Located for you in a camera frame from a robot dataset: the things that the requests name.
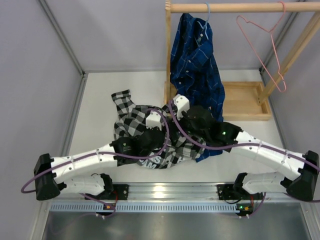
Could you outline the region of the black white checkered shirt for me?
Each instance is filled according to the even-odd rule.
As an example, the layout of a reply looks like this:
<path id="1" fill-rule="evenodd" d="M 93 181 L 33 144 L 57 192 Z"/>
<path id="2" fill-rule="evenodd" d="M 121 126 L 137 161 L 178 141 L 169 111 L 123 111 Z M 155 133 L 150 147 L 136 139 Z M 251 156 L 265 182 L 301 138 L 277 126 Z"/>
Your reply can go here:
<path id="1" fill-rule="evenodd" d="M 117 110 L 118 119 L 114 123 L 113 136 L 115 140 L 130 138 L 137 149 L 138 156 L 152 156 L 148 159 L 130 159 L 131 163 L 149 169 L 168 169 L 184 161 L 201 161 L 208 157 L 206 150 L 186 139 L 176 128 L 176 125 L 168 117 L 167 105 L 156 107 L 151 105 L 136 105 L 131 100 L 130 90 L 113 93 L 111 99 Z M 166 117 L 169 126 L 169 140 L 166 148 L 159 154 L 157 152 L 164 146 L 167 139 L 167 131 L 164 121 L 161 120 L 161 128 L 146 127 L 146 119 L 150 115 L 148 109 L 156 109 Z"/>

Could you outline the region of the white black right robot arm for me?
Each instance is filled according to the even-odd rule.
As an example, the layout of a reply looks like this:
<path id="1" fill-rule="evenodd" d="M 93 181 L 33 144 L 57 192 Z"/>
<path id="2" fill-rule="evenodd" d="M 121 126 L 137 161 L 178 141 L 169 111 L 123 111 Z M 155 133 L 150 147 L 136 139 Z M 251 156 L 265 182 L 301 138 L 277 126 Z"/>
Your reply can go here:
<path id="1" fill-rule="evenodd" d="M 206 150 L 226 151 L 261 163 L 273 172 L 238 174 L 233 188 L 248 194 L 281 192 L 304 202 L 312 202 L 320 171 L 319 155 L 308 150 L 293 152 L 262 141 L 241 127 L 217 121 L 209 110 L 192 106 L 182 110 L 180 123 L 188 139 L 200 138 L 195 145 Z"/>

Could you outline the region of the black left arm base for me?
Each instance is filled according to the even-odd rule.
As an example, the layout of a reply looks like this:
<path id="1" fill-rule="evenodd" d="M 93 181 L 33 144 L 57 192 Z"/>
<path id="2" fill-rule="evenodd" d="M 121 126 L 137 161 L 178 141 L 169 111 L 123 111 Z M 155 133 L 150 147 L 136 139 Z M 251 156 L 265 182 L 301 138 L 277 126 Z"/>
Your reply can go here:
<path id="1" fill-rule="evenodd" d="M 126 201 L 129 195 L 129 185 L 113 184 L 113 191 L 110 191 L 110 192 L 104 191 L 98 195 L 92 195 L 92 194 L 86 193 L 86 195 L 100 201 L 104 201 L 104 200 L 108 200 L 112 202 L 117 202 L 118 200 Z"/>

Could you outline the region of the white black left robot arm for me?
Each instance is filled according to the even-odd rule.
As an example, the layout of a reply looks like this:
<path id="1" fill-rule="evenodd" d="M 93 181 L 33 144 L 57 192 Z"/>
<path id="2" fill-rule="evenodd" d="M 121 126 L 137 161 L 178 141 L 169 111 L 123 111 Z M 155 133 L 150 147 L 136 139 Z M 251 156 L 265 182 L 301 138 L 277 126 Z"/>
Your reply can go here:
<path id="1" fill-rule="evenodd" d="M 109 195 L 114 190 L 111 177 L 105 173 L 89 176 L 90 172 L 135 164 L 155 155 L 165 143 L 166 134 L 156 127 L 77 155 L 42 154 L 33 170 L 36 199 L 46 201 L 69 193 Z"/>

